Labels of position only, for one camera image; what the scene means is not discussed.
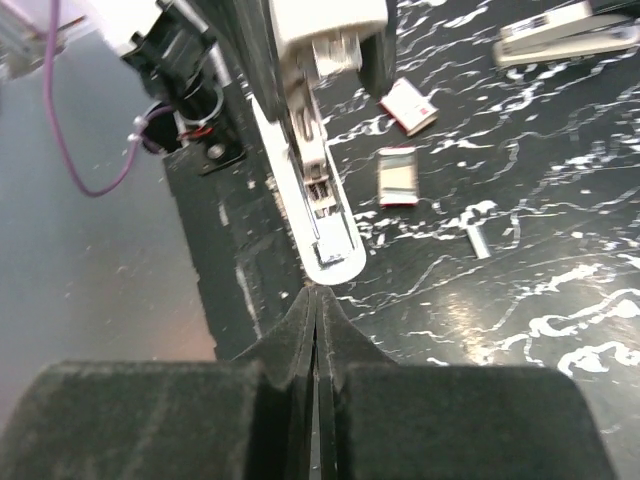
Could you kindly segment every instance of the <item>black marble table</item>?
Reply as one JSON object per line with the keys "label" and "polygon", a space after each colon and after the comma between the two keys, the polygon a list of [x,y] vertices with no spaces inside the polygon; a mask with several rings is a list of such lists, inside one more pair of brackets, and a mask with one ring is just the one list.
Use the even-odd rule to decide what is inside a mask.
{"label": "black marble table", "polygon": [[[413,139],[338,79],[319,93],[369,260],[336,288],[401,362],[554,367],[623,479],[640,461],[640,56],[495,71],[500,26],[547,1],[400,2],[398,69],[440,109]],[[419,148],[421,201],[382,210],[374,152]],[[478,260],[464,227],[481,225]]]}

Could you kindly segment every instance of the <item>purple cable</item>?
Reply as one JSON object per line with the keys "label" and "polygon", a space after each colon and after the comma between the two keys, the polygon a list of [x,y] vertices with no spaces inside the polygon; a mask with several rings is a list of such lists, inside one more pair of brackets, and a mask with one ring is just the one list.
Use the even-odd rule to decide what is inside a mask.
{"label": "purple cable", "polygon": [[[124,167],[116,177],[116,179],[101,190],[89,190],[89,188],[84,184],[78,171],[76,170],[73,161],[71,160],[71,154],[69,153],[69,149],[67,148],[67,144],[64,140],[64,135],[62,134],[62,129],[60,128],[60,123],[58,122],[58,117],[55,112],[55,107],[53,105],[53,63],[56,54],[56,46],[58,43],[58,24],[60,23],[60,0],[51,0],[51,18],[49,21],[49,32],[47,33],[47,49],[44,55],[44,105],[45,110],[47,112],[47,117],[49,118],[49,123],[51,124],[51,129],[53,130],[53,135],[55,137],[55,141],[60,147],[60,152],[62,153],[62,160],[65,164],[65,167],[69,171],[71,175],[71,179],[73,183],[78,187],[80,192],[82,192],[87,197],[97,198],[101,197],[114,188],[116,188],[122,180],[127,176],[131,167],[133,166],[133,161],[136,157],[136,153],[138,151],[138,147],[140,146],[140,138],[143,135],[145,125],[137,125],[136,130],[134,131],[134,138],[131,141],[131,146],[129,147],[129,152],[127,155],[127,160],[124,164]],[[162,107],[147,115],[147,122],[153,120],[154,118],[163,115],[165,113],[171,112],[173,109],[171,107]]]}

